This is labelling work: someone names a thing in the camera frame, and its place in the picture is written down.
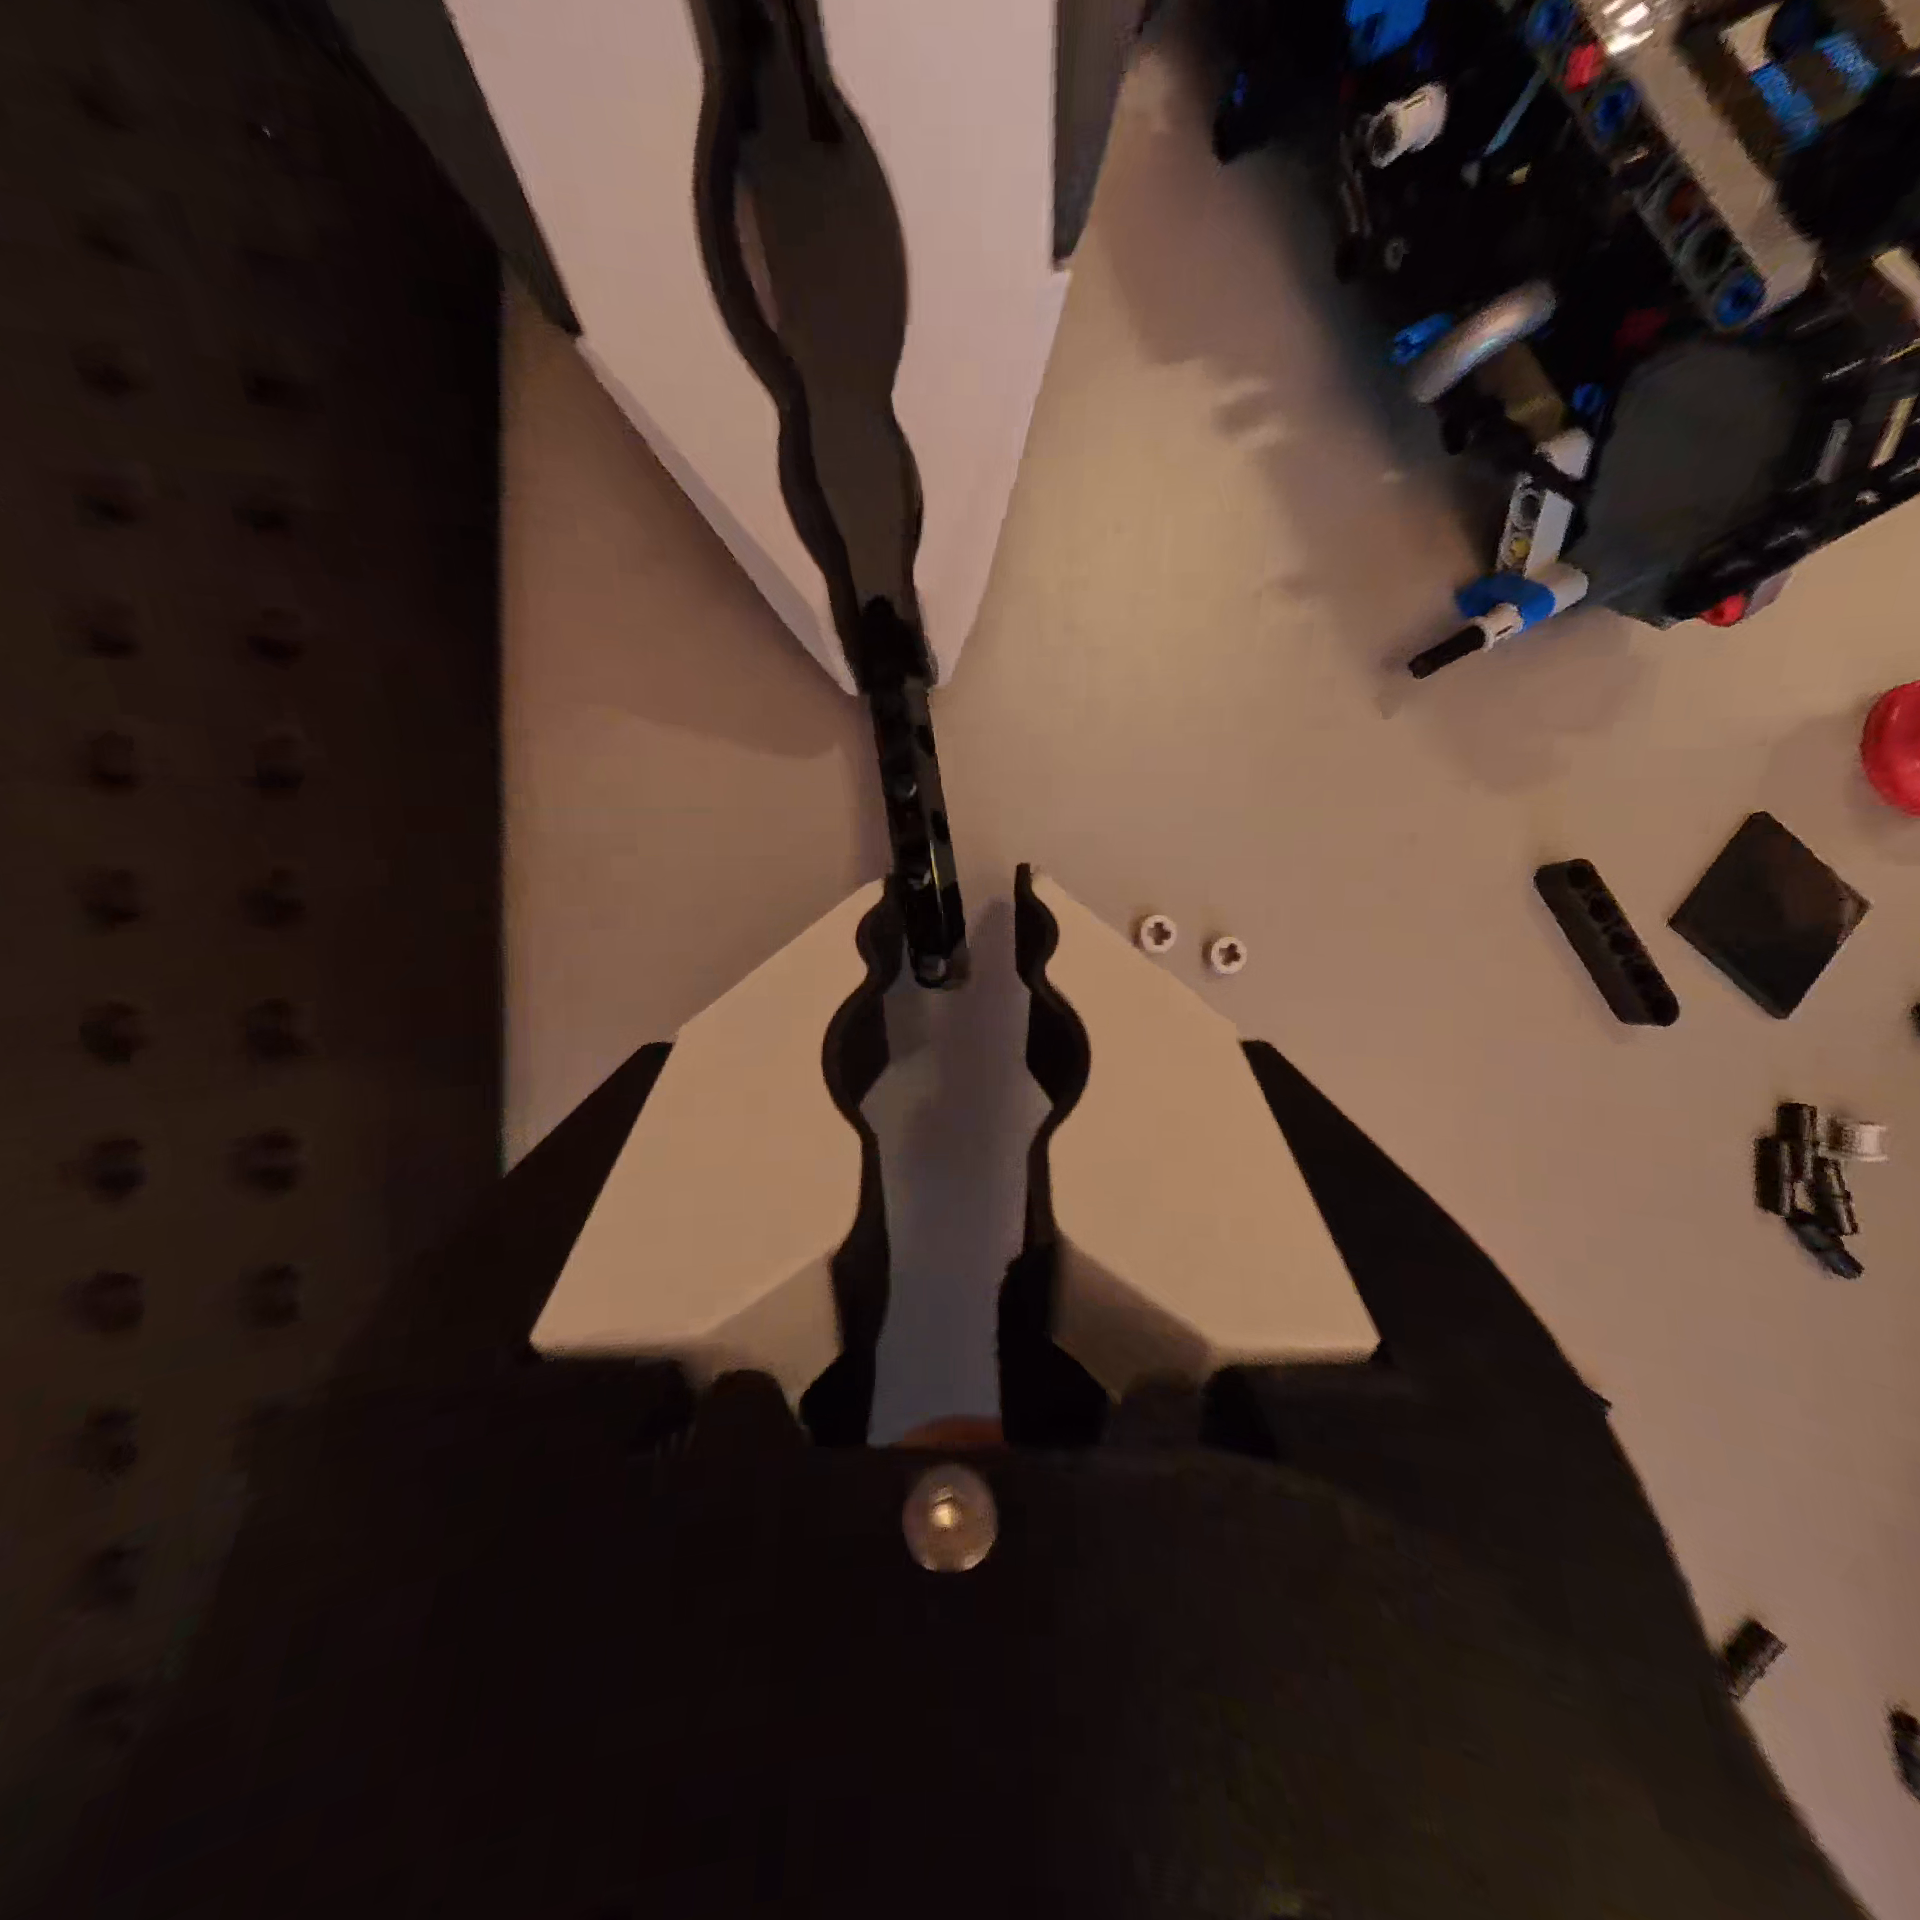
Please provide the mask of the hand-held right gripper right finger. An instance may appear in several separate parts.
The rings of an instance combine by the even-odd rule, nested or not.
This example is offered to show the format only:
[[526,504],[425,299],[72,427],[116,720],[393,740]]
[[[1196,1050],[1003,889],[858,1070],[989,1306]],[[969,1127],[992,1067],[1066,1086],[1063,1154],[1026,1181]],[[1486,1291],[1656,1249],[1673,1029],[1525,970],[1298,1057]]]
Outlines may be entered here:
[[1003,1433],[1088,1444],[1140,1389],[1372,1359],[1380,1327],[1236,1024],[1032,861],[1015,959],[1043,1117],[996,1293]]

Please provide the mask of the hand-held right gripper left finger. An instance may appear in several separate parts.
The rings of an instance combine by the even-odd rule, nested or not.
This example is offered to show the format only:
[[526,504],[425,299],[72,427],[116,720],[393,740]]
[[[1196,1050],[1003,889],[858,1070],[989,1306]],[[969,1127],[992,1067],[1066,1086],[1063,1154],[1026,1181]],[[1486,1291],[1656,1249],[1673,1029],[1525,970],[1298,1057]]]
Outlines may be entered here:
[[892,1297],[879,1146],[893,884],[869,879],[682,1021],[528,1343],[772,1379],[823,1444],[872,1439]]

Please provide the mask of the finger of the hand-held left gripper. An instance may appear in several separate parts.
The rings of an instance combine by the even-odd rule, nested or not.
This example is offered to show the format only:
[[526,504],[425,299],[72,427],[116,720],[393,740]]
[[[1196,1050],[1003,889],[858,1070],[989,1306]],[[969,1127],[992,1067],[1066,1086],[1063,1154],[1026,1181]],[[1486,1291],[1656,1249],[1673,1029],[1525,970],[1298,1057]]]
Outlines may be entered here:
[[543,310],[840,690],[823,570],[779,493],[776,406],[698,221],[689,3],[326,3]]
[[1140,3],[830,4],[830,71],[902,233],[893,413],[938,681],[985,599],[1140,23]]

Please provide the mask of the long black brick beam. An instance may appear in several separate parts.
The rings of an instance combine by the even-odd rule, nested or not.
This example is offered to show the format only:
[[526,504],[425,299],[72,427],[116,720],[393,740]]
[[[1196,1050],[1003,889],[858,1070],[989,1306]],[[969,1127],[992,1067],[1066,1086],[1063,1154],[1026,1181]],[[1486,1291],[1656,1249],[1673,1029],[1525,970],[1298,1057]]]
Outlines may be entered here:
[[969,980],[972,953],[928,707],[930,654],[923,631],[878,594],[859,607],[852,659],[878,743],[908,966],[916,984],[952,991]]

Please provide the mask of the toy brick truck model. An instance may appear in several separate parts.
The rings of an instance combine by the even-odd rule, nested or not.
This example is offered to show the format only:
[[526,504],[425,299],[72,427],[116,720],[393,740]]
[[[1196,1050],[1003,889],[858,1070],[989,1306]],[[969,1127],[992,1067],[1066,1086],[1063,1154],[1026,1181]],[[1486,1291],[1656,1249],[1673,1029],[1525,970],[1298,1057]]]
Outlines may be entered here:
[[1579,606],[1733,626],[1916,497],[1915,3],[1223,3],[1210,149],[1508,486],[1415,679]]

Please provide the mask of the grey desk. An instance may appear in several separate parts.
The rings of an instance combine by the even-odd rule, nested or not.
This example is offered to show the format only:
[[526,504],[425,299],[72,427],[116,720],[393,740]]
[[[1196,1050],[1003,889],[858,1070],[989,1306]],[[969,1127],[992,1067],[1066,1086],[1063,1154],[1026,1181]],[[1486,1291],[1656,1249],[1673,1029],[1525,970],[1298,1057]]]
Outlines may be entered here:
[[[1916,679],[1916,520],[1736,629],[1605,610],[1426,684],[1483,551],[1469,466],[1380,363],[1282,153],[1210,156],[1213,49],[1166,3],[1119,90],[973,634],[935,697],[973,976],[899,984],[872,1101],[893,1233],[873,1436],[995,1403],[1040,1089],[1035,861],[1282,1050],[1516,1281],[1598,1389],[1713,1637],[1786,1653],[1745,1720],[1876,1916],[1916,1913],[1916,819],[1859,770]],[[1869,900],[1789,1020],[1669,913],[1768,810]],[[1532,876],[1588,860],[1665,974],[1622,1024]],[[1213,934],[1246,967],[1213,976]],[[1780,1100],[1880,1120],[1858,1281],[1753,1203]]]

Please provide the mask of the short black brick beam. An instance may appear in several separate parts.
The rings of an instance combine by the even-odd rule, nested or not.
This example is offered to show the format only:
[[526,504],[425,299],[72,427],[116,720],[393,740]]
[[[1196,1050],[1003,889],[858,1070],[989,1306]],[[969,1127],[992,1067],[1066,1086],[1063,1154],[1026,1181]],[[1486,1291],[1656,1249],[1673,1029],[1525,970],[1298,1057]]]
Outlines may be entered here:
[[1679,1003],[1665,974],[1588,860],[1542,861],[1532,884],[1615,1020],[1678,1021]]

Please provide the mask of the bunch of small black pins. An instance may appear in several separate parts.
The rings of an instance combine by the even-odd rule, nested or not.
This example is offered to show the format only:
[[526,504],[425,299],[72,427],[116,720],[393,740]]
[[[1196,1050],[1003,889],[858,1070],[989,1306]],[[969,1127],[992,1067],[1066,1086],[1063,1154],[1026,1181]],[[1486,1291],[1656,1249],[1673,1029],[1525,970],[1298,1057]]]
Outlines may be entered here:
[[1852,1159],[1830,1151],[1830,1114],[1815,1101],[1780,1100],[1770,1127],[1753,1139],[1753,1203],[1780,1219],[1789,1236],[1828,1277],[1863,1277],[1853,1236],[1859,1211],[1852,1187]]

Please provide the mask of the black smooth square tile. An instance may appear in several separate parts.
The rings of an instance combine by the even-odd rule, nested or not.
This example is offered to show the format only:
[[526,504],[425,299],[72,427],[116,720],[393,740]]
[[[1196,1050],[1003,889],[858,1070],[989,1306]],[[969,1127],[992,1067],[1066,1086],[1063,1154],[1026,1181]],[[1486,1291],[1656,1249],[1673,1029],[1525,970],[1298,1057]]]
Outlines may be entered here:
[[1692,881],[1669,927],[1770,1020],[1812,994],[1870,900],[1758,807]]

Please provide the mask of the black perforated panel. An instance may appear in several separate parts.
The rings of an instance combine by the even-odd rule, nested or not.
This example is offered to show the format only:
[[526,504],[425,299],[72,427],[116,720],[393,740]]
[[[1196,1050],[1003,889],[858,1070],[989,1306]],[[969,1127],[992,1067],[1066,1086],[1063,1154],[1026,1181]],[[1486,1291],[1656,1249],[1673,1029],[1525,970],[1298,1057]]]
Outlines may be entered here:
[[3,1850],[495,1171],[498,380],[313,9],[3,4]]

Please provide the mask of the red toy wheel hub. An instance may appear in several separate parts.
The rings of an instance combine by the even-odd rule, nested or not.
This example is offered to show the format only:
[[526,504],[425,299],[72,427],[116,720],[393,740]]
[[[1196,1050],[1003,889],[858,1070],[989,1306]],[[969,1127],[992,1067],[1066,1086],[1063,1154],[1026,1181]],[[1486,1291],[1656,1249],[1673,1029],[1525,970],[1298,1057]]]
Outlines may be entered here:
[[1870,703],[1859,731],[1863,780],[1883,806],[1915,819],[1920,814],[1916,703],[1916,681],[1892,684]]

